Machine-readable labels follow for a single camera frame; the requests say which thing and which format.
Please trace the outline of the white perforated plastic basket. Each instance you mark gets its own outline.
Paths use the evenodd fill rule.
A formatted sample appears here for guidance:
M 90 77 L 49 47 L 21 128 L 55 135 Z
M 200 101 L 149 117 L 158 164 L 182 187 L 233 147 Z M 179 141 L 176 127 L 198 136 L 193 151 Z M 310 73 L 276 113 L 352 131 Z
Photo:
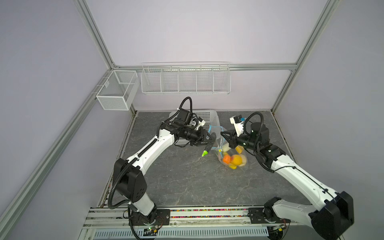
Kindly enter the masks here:
M 185 145 L 190 145 L 187 140 L 180 138 L 179 140 L 175 139 L 175 135 L 171 133 L 171 120 L 172 118 L 175 117 L 176 113 L 173 113 L 172 115 L 169 116 L 168 119 L 166 119 L 160 128 L 160 133 L 161 134 L 168 134 L 171 135 L 171 137 L 174 140 L 175 145 L 179 147 L 183 147 Z M 210 126 L 220 126 L 220 121 L 219 117 L 216 111 L 213 110 L 198 110 L 198 111 L 191 111 L 192 113 L 195 113 L 198 117 L 202 118 L 203 120 L 206 121 L 204 125 L 204 129 L 208 132 Z

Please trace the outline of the small yellow lemon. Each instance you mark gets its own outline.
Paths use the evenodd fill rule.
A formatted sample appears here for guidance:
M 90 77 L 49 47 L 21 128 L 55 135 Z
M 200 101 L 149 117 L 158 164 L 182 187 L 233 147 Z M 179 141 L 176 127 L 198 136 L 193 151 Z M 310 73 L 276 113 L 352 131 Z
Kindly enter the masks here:
M 238 154 L 242 154 L 242 152 L 244 151 L 244 148 L 242 146 L 237 146 L 235 150 L 237 151 Z

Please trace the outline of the clear zip bag blue zipper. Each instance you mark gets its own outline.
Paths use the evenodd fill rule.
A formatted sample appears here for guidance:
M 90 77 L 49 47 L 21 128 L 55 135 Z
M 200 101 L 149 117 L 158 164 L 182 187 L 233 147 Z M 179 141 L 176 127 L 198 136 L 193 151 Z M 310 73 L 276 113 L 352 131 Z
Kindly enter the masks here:
M 223 163 L 223 156 L 224 155 L 233 156 L 233 155 L 240 155 L 240 154 L 237 153 L 235 148 L 234 149 L 231 148 L 227 153 L 222 153 L 221 152 L 222 145 L 227 143 L 227 141 L 221 136 L 221 132 L 222 131 L 226 131 L 226 129 L 224 127 L 222 127 L 222 126 L 210 126 L 209 130 L 208 130 L 208 132 L 210 134 L 211 133 L 216 133 L 216 137 L 217 137 L 216 138 L 216 142 L 215 142 L 215 144 L 212 147 L 212 151 L 216 154 L 219 162 L 221 164 L 223 164 L 224 166 L 228 167 L 228 165 Z M 246 151 L 245 150 L 242 152 L 242 155 L 246 155 Z

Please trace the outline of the orange tangerine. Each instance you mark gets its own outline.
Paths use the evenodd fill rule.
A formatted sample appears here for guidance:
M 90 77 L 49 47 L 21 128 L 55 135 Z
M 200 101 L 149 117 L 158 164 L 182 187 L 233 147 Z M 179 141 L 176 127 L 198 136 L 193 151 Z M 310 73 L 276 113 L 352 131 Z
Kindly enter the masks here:
M 231 163 L 231 156 L 230 155 L 224 155 L 223 156 L 223 163 L 226 165 L 229 165 Z

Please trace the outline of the yellow peach with red spot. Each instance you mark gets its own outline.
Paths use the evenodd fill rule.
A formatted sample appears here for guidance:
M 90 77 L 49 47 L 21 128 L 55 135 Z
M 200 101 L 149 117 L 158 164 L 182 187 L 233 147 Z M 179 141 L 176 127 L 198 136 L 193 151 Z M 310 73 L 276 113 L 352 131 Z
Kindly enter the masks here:
M 231 156 L 231 164 L 235 166 L 240 166 L 243 163 L 243 158 L 241 155 L 233 155 Z

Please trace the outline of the beige round potato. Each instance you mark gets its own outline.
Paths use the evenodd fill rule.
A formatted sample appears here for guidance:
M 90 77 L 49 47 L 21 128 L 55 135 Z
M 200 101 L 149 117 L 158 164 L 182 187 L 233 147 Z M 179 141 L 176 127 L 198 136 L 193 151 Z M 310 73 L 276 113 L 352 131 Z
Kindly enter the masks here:
M 247 164 L 248 159 L 247 159 L 246 155 L 240 154 L 240 157 L 242 158 L 242 163 L 240 164 L 240 167 L 243 167 L 243 166 L 245 166 Z

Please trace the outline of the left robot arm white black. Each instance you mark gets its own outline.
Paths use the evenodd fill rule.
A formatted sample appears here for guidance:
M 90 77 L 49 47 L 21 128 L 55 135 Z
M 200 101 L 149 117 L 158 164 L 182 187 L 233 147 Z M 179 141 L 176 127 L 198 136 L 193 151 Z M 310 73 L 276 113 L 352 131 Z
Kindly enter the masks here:
M 144 223 L 154 223 L 157 206 L 147 194 L 145 174 L 179 139 L 187 140 L 190 146 L 205 146 L 202 155 L 206 156 L 216 141 L 216 134 L 209 133 L 204 125 L 205 121 L 193 111 L 192 98 L 184 98 L 177 111 L 160 123 L 147 144 L 126 160 L 120 158 L 115 162 L 108 208 L 113 210 L 126 204 L 130 213 L 138 214 Z

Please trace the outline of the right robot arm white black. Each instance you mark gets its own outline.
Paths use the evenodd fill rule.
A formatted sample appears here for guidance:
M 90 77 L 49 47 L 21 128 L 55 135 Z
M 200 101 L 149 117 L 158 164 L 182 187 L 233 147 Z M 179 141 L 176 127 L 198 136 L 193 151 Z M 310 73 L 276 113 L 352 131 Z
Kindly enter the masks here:
M 264 204 L 265 220 L 270 223 L 275 219 L 291 220 L 311 227 L 324 240 L 340 240 L 355 222 L 352 196 L 318 181 L 285 151 L 270 143 L 262 113 L 253 112 L 247 118 L 233 116 L 230 122 L 234 129 L 221 132 L 230 148 L 243 147 L 263 169 L 285 178 L 310 201 L 301 205 L 274 197 Z

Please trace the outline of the white vent grille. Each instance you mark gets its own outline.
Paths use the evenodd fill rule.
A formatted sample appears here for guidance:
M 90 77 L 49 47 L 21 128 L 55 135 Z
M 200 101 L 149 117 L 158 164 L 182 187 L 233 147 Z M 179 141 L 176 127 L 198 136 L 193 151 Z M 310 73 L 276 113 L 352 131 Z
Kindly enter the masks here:
M 267 227 L 214 227 L 214 228 L 162 228 L 158 233 L 145 232 L 143 228 L 136 230 L 142 239 L 214 239 L 235 237 L 268 237 Z M 94 240 L 134 240 L 135 236 L 130 229 L 97 230 Z

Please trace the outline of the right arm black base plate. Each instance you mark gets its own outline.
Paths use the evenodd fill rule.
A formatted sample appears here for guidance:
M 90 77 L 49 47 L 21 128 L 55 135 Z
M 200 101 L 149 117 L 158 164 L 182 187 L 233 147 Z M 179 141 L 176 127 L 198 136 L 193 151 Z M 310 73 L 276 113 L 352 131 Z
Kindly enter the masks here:
M 264 207 L 248 208 L 248 218 L 252 224 L 289 224 L 291 220 L 280 219 L 276 214 L 265 214 Z

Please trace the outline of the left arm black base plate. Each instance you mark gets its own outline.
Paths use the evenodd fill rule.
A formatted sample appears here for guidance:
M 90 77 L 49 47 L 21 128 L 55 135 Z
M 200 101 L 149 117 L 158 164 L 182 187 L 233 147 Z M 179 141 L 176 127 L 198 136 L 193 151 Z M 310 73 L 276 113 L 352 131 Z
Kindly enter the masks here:
M 170 224 L 171 218 L 170 209 L 156 209 L 153 210 L 148 216 L 142 215 L 140 212 L 133 212 L 129 217 L 132 220 L 133 226 L 149 226 L 149 225 L 158 225 L 158 226 L 167 226 Z

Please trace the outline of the white mesh wall box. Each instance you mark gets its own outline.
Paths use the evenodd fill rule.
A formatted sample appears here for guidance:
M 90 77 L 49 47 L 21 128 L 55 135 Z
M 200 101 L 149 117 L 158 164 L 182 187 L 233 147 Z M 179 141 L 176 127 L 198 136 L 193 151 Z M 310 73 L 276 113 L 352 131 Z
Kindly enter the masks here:
M 112 70 L 96 97 L 107 111 L 129 111 L 139 89 L 136 71 Z

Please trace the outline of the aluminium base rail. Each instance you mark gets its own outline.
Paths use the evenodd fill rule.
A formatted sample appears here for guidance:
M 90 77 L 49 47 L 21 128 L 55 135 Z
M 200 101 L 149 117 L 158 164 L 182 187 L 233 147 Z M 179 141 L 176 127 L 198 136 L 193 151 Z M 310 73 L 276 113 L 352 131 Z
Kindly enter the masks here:
M 128 228 L 133 226 L 136 229 L 148 229 L 152 227 L 162 228 L 190 228 L 190 227 L 287 227 L 302 226 L 305 219 L 294 217 L 294 213 L 303 214 L 306 210 L 314 212 L 314 208 L 303 204 L 294 204 L 289 216 L 276 214 L 280 219 L 291 220 L 289 224 L 252 224 L 248 218 L 248 208 L 263 206 L 216 206 L 216 207 L 160 207 L 158 209 L 170 209 L 170 224 L 167 226 L 145 225 L 133 226 L 129 219 L 128 211 L 125 208 L 110 210 L 107 208 L 92 208 L 89 210 L 83 229 L 107 229 L 107 228 Z

